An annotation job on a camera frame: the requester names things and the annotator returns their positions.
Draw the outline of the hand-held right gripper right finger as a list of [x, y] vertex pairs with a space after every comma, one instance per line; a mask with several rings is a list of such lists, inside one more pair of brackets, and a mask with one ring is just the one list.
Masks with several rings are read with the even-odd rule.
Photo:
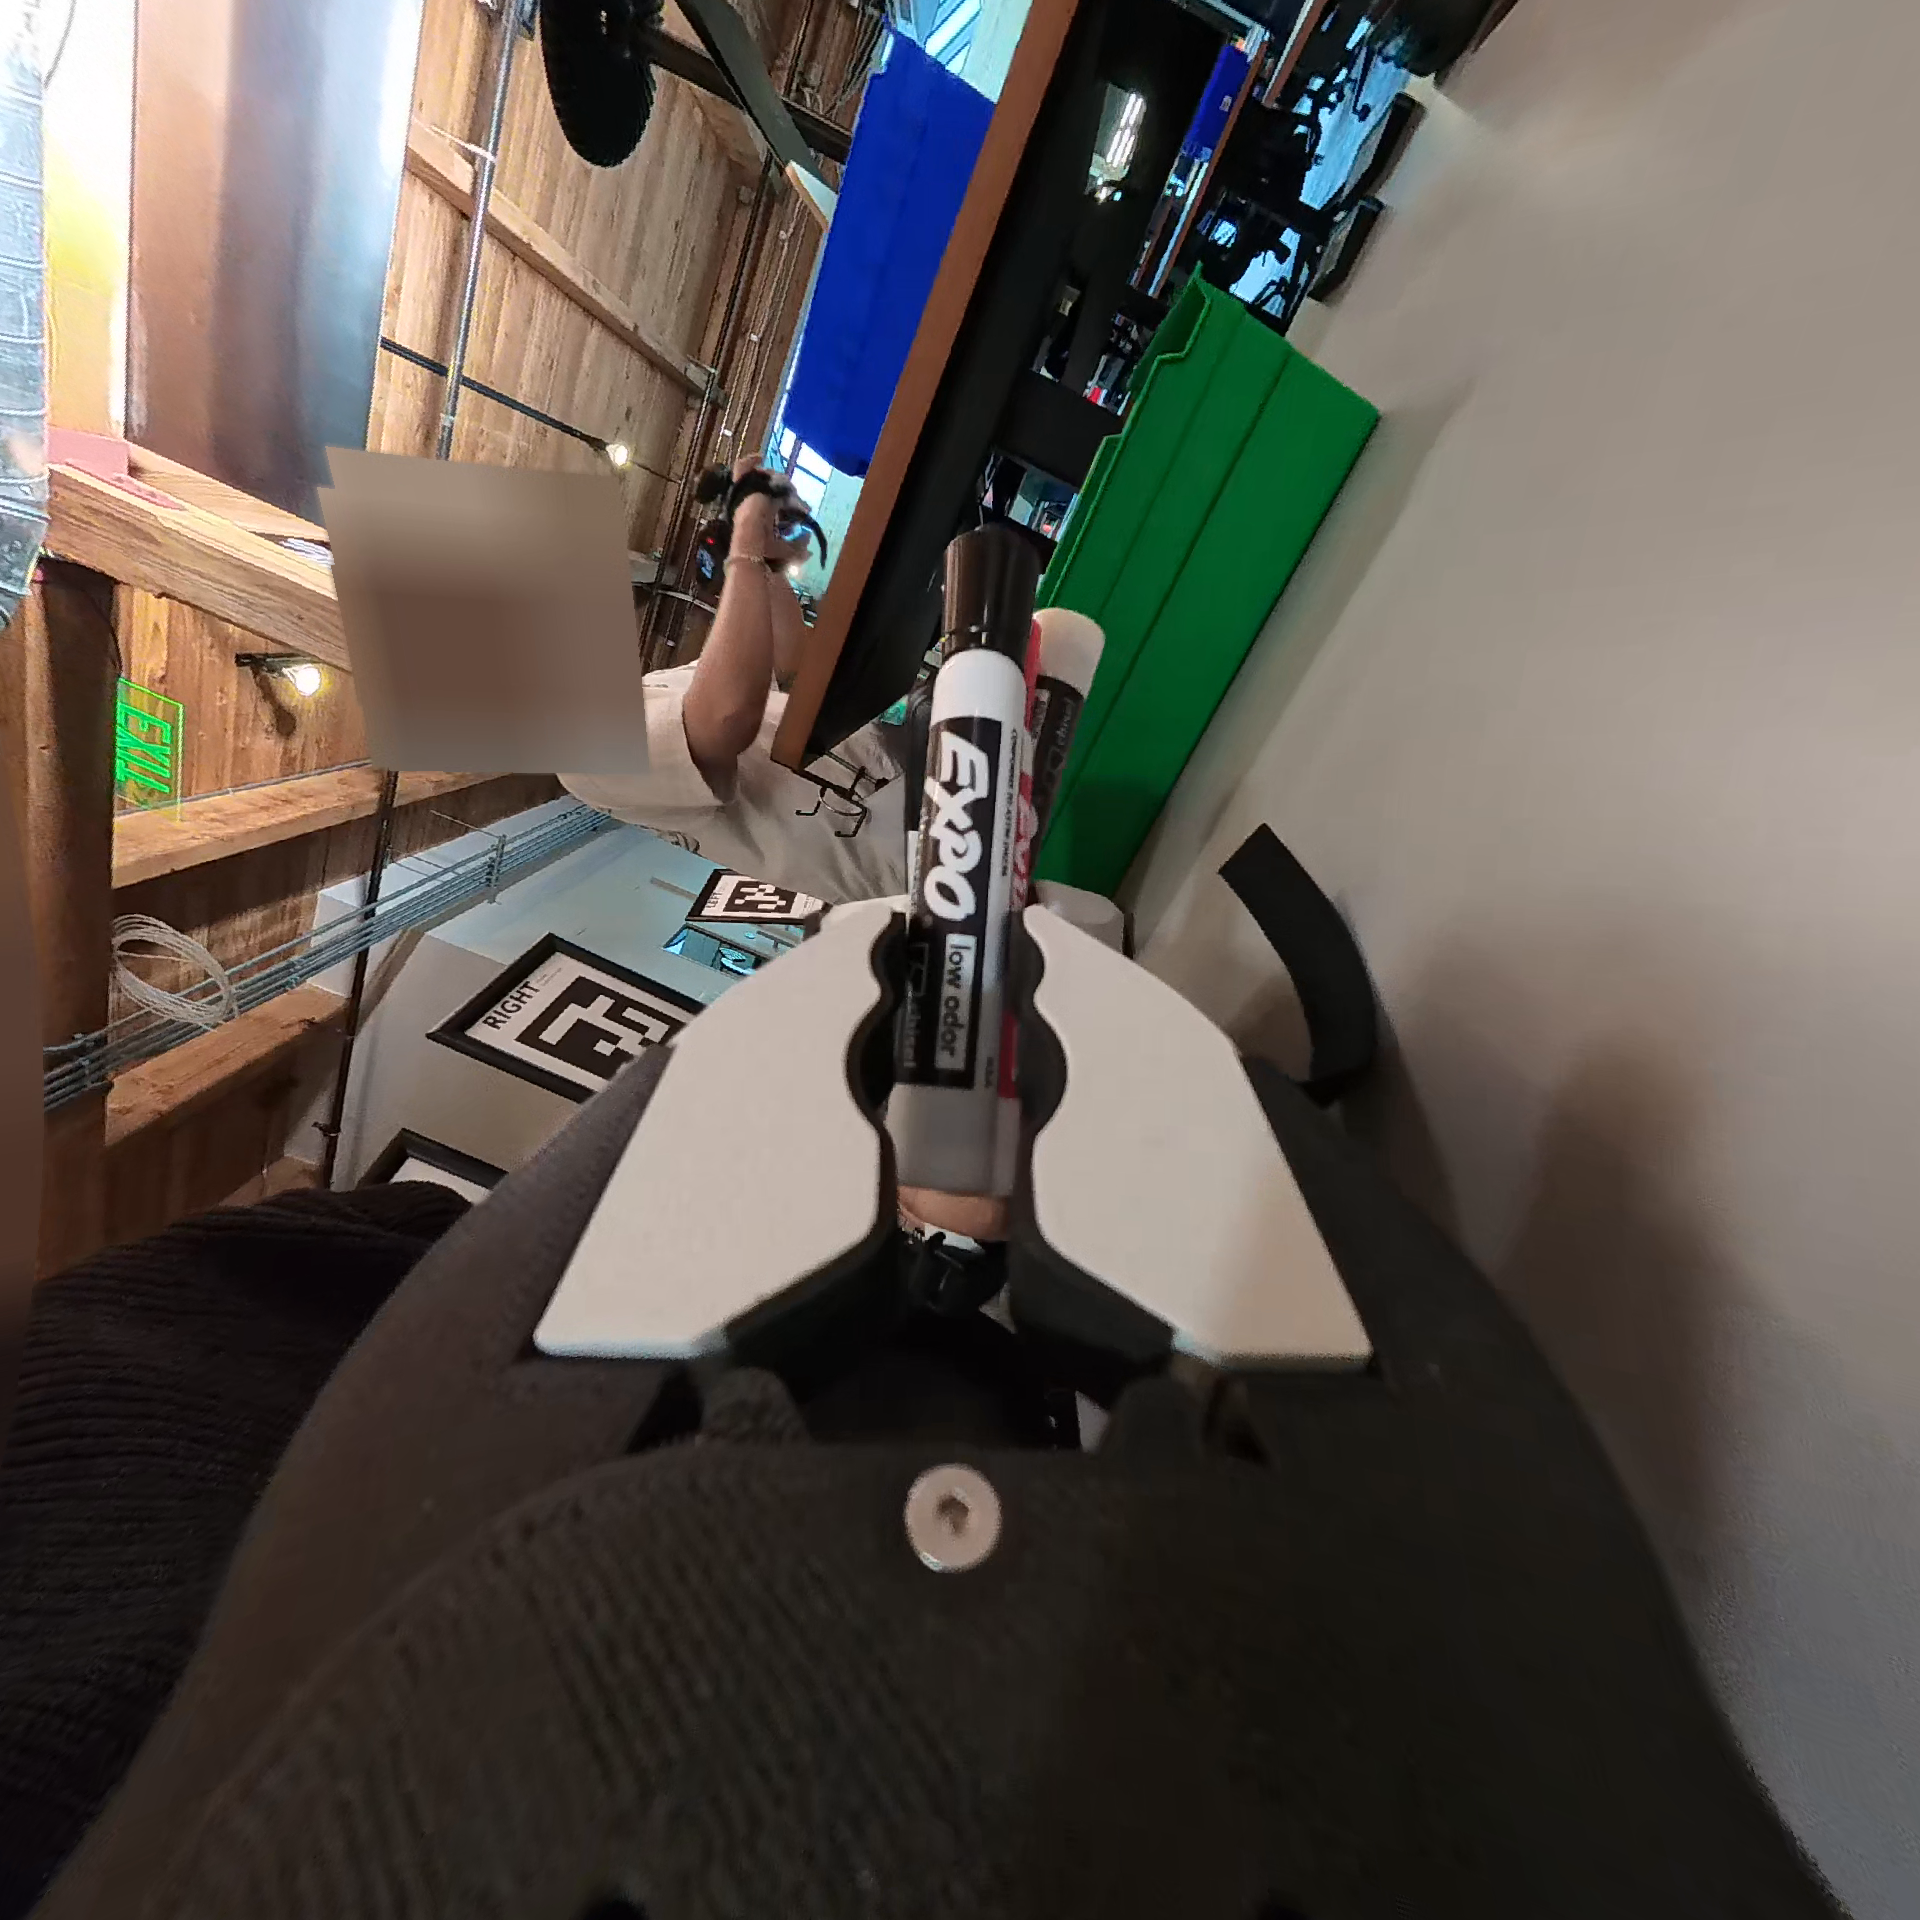
[[1042, 904], [1015, 950], [1015, 1328], [1072, 1373], [1365, 1371], [1374, 1342], [1237, 1047]]

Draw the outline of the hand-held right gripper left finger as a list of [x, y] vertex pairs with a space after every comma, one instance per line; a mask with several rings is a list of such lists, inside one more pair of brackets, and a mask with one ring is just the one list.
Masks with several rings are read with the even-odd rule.
[[557, 1359], [845, 1359], [897, 1287], [897, 901], [834, 906], [667, 1063], [568, 1257]]

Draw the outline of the red dry erase marker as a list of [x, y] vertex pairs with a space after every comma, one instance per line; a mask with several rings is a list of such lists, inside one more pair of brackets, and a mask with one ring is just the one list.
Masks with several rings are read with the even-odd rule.
[[1024, 648], [1024, 704], [1022, 720], [1015, 730], [1015, 777], [1013, 777], [1013, 845], [1011, 845], [1011, 878], [1006, 915], [1002, 926], [1002, 968], [1000, 968], [1000, 1059], [997, 1059], [997, 1097], [1002, 1101], [1018, 1101], [1018, 1008], [1015, 1008], [1015, 935], [1024, 911], [1030, 887], [1030, 856], [1033, 835], [1033, 712], [1042, 664], [1042, 627], [1033, 616], [1030, 624]]

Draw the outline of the person's left forearm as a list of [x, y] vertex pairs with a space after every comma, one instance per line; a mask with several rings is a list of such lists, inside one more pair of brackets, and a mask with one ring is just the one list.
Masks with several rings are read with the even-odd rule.
[[3, 1914], [125, 1781], [314, 1398], [466, 1210], [438, 1184], [283, 1190], [37, 1287], [3, 1475]]

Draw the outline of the large framed tag sign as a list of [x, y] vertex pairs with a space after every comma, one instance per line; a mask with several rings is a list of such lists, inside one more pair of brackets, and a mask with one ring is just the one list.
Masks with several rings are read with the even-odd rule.
[[667, 1047], [707, 1002], [546, 933], [427, 1039], [568, 1101]]

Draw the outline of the small framed tag sign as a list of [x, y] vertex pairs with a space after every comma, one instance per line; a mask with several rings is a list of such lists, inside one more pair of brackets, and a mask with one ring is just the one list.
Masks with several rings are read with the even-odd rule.
[[783, 887], [742, 870], [714, 870], [689, 910], [699, 928], [790, 928], [801, 929], [831, 910], [831, 902], [801, 889]]

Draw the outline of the black framed sign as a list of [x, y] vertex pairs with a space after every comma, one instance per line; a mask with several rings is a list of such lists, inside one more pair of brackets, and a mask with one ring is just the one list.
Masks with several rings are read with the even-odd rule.
[[432, 1184], [463, 1195], [466, 1205], [477, 1207], [506, 1176], [504, 1167], [486, 1159], [402, 1127], [375, 1153], [357, 1185]]

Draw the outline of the green plastic bin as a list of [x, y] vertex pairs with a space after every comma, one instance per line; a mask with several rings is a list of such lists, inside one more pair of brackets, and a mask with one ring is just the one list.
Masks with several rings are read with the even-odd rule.
[[1041, 879], [1118, 893], [1376, 423], [1235, 295], [1186, 282], [1041, 584], [1104, 632]]

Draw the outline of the blue panel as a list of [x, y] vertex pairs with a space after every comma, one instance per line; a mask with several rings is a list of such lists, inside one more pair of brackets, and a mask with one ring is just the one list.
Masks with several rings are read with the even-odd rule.
[[831, 469], [865, 474], [941, 274], [992, 101], [893, 34], [856, 118], [784, 425]]

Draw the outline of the green lit sign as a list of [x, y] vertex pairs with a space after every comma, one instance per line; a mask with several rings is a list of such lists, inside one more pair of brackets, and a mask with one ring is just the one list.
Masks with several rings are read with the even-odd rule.
[[184, 766], [184, 704], [119, 677], [112, 704], [112, 809], [176, 818], [184, 807]]

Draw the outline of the black disc on rod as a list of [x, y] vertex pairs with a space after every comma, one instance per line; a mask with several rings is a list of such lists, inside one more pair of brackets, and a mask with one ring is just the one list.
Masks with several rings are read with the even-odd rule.
[[545, 86], [571, 151], [618, 168], [639, 147], [655, 97], [651, 34], [664, 1], [541, 1]]

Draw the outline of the rectangular silver duct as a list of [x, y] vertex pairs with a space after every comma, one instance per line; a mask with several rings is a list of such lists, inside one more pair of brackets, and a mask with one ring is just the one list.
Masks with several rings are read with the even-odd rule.
[[423, 11], [135, 3], [129, 439], [310, 520], [369, 441]]

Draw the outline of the round silver duct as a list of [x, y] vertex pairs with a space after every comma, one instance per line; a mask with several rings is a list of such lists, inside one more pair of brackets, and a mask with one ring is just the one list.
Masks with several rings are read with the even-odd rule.
[[51, 523], [39, 7], [3, 3], [3, 626]]

